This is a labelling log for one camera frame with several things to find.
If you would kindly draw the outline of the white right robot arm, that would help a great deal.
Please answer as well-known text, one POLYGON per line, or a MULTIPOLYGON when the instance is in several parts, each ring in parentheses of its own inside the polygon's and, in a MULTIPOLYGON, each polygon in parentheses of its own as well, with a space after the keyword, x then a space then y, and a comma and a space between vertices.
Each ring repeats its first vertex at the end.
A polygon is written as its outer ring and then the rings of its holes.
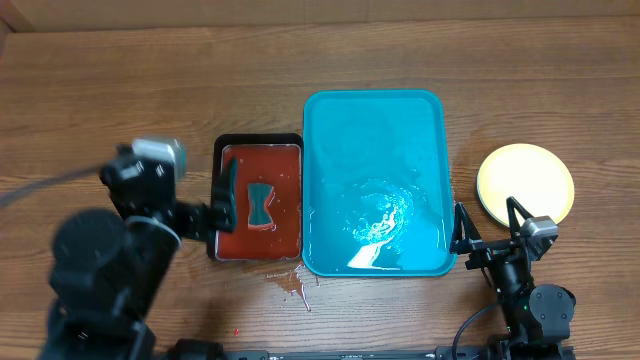
POLYGON ((570 337, 576 298, 568 289, 537 285, 532 264, 555 243, 558 225, 548 216, 535 217, 515 198, 506 200, 510 237, 484 241, 463 204, 455 205, 450 252, 467 255, 465 267, 479 269, 496 301, 471 315, 450 347, 452 359, 573 359, 563 347, 570 337), (499 308, 507 333, 491 336, 483 347, 461 349, 463 332, 482 315, 499 308))

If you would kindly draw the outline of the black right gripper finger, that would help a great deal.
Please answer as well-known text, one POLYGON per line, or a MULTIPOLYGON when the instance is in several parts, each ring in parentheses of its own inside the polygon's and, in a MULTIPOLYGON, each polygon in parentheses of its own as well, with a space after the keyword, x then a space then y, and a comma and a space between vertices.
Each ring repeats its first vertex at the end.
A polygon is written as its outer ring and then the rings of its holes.
POLYGON ((527 233, 523 233, 523 226, 520 224, 518 217, 522 217, 524 221, 533 217, 533 215, 527 211, 515 197, 510 196, 506 199, 506 208, 508 215, 508 224, 511 234, 511 238, 515 240, 528 237, 527 233))
POLYGON ((471 253, 481 245, 481 236, 462 203, 454 210, 454 228, 451 238, 452 253, 471 253))

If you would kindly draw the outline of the green and orange sponge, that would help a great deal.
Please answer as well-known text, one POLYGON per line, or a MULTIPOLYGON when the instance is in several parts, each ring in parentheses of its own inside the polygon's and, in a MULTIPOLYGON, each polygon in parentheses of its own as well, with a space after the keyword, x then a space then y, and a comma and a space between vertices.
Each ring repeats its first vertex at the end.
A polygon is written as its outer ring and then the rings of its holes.
POLYGON ((274 221, 269 212, 269 206, 275 195, 274 187, 266 183, 249 183, 247 192, 248 228, 255 231, 271 228, 274 221))

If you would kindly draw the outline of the yellow plate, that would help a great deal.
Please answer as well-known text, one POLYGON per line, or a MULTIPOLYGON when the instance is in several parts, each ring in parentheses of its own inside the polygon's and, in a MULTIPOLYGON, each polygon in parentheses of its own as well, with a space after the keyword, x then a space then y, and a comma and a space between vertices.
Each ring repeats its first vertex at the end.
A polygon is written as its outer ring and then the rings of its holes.
POLYGON ((517 143, 500 147, 480 165, 479 200, 492 218, 509 224, 506 199, 514 197, 534 216, 559 223, 569 214, 575 186, 567 166, 549 150, 517 143))

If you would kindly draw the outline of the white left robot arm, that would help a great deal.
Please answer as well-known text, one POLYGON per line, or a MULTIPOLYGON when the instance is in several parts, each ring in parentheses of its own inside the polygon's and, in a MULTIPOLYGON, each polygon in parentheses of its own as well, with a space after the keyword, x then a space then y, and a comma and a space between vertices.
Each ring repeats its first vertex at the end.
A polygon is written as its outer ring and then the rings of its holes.
POLYGON ((209 205, 177 199, 185 170, 178 143, 122 146, 99 166, 114 208, 81 211, 54 236, 56 299, 41 358, 152 358, 156 337, 146 317, 183 240, 208 242, 236 227, 237 166, 224 164, 209 205))

